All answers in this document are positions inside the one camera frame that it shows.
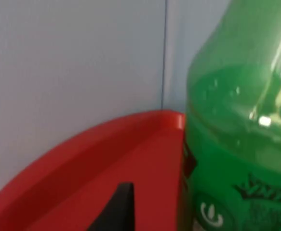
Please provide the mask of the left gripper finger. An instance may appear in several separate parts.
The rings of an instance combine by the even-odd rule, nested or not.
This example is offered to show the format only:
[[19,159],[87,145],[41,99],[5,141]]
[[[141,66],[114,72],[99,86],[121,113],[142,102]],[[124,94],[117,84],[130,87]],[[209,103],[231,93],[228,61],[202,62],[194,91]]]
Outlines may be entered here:
[[88,231],[134,231],[134,184],[118,184],[111,199],[87,228]]

